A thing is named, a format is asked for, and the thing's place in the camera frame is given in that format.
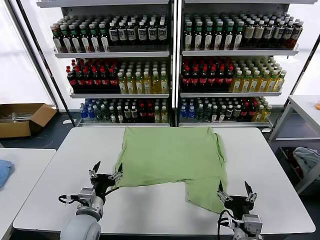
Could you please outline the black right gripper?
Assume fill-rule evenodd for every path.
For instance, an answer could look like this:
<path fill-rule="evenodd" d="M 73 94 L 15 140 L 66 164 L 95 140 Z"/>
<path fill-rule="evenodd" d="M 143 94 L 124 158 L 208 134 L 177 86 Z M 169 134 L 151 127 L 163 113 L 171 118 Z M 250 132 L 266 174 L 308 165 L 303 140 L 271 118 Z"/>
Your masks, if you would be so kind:
<path fill-rule="evenodd" d="M 242 217 L 249 214 L 254 208 L 254 203 L 257 198 L 257 193 L 253 192 L 252 187 L 245 181 L 245 189 L 247 197 L 245 196 L 229 196 L 223 188 L 222 181 L 219 181 L 217 196 L 221 202 L 224 202 L 224 207 L 232 211 L 234 217 Z"/>

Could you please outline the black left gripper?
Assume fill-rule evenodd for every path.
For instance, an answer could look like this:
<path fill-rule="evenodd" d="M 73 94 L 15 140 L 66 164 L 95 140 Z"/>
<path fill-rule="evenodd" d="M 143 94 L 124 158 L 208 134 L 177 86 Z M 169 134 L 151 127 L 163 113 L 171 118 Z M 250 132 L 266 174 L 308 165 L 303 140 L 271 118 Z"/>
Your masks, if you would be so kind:
<path fill-rule="evenodd" d="M 119 181 L 123 177 L 123 163 L 119 165 L 118 170 L 112 175 L 98 173 L 100 164 L 100 161 L 97 162 L 93 168 L 89 170 L 89 175 L 93 189 L 95 189 L 95 195 L 104 198 L 108 194 L 108 188 L 115 186 L 116 181 Z"/>

